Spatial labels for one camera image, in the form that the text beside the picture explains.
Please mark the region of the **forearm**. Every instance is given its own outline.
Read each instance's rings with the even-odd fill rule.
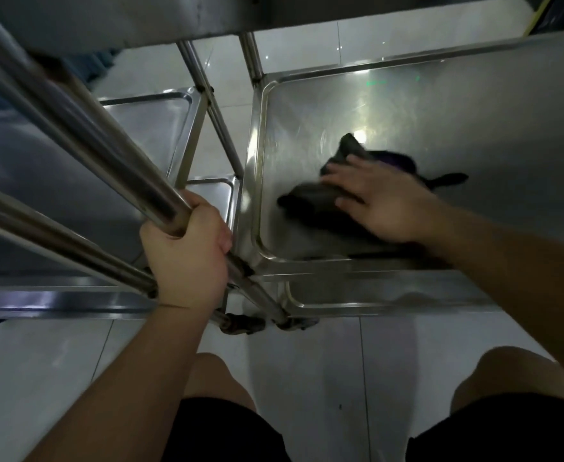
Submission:
[[[481,287],[564,366],[564,245],[440,206],[425,244]]]
[[[26,462],[160,460],[208,311],[156,309]]]

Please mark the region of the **person's left arm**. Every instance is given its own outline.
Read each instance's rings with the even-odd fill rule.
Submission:
[[[161,306],[26,462],[161,459],[201,335],[226,287],[231,248],[218,211],[185,195],[199,205],[182,239],[151,223],[141,229]]]

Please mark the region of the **black shorts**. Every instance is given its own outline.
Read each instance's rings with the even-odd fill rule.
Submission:
[[[486,397],[410,438],[406,461],[564,460],[564,400],[539,394]],[[225,400],[182,400],[163,462],[288,462],[282,435]]]

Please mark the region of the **person's left hand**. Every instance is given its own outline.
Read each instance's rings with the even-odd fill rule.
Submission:
[[[226,288],[224,255],[232,247],[232,233],[205,199],[187,190],[181,194],[194,208],[184,237],[167,235],[146,222],[141,241],[158,284],[159,302],[211,311]]]

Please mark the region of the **hand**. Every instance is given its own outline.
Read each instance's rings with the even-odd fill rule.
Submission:
[[[420,243],[429,235],[433,209],[444,206],[443,202],[415,177],[391,165],[354,155],[348,156],[348,162],[350,165],[329,164],[331,173],[321,181],[340,186],[365,203],[338,198],[337,207],[386,241]]]
[[[218,209],[197,194],[181,193],[194,208],[184,237],[167,235],[147,222],[141,241],[161,304],[212,311],[226,288],[224,255],[232,247],[232,233]]]

